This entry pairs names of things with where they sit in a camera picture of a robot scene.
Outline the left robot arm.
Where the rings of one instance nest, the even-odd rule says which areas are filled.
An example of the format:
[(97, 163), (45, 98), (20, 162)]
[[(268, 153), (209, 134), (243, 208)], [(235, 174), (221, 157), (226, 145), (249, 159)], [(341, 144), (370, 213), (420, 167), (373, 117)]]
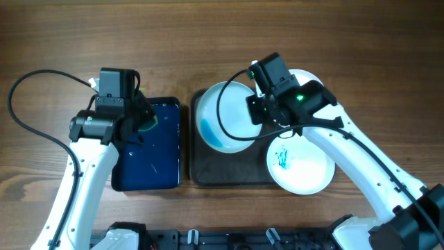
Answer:
[(79, 111), (70, 122), (67, 168), (33, 249), (89, 248), (102, 191), (122, 147), (157, 122), (139, 86), (133, 69), (100, 70), (95, 109)]

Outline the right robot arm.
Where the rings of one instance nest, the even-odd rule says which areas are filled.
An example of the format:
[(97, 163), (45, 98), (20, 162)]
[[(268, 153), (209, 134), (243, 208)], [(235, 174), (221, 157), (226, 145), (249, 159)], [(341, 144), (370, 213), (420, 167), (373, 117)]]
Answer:
[(443, 244), (443, 185), (428, 188), (396, 165), (351, 120), (314, 76), (296, 76), (278, 53), (254, 61), (248, 75), (259, 97), (248, 99), (254, 123), (275, 121), (304, 136), (351, 179), (374, 218), (342, 219), (332, 236), (341, 249), (433, 249)]

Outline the green yellow sponge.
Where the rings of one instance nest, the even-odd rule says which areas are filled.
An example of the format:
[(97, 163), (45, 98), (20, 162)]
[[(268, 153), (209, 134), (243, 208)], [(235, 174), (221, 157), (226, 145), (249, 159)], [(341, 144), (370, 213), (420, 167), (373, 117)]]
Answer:
[(156, 112), (140, 90), (137, 92), (137, 107), (140, 112), (138, 131), (148, 131), (155, 127), (158, 123)]

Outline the white plate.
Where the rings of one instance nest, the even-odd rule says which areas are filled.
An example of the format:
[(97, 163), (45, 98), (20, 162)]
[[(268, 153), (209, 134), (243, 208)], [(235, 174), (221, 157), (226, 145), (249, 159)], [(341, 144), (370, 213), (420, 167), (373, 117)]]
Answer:
[[(322, 81), (317, 76), (303, 69), (290, 69), (289, 72), (296, 77), (300, 85), (304, 85), (312, 80), (318, 81), (321, 85), (323, 84)], [(260, 90), (257, 82), (255, 82), (255, 92), (258, 97), (264, 96), (264, 93), (262, 90)]]
[(224, 86), (223, 82), (213, 85), (204, 92), (196, 108), (196, 126), (204, 142), (221, 153), (238, 153), (252, 143), (228, 137), (223, 130), (238, 138), (258, 136), (262, 126), (254, 125), (248, 113), (246, 98), (254, 92), (242, 83), (233, 81), (224, 90), (217, 105), (216, 101)]
[(325, 189), (335, 173), (335, 162), (305, 137), (275, 138), (266, 154), (273, 180), (283, 189), (310, 195)]

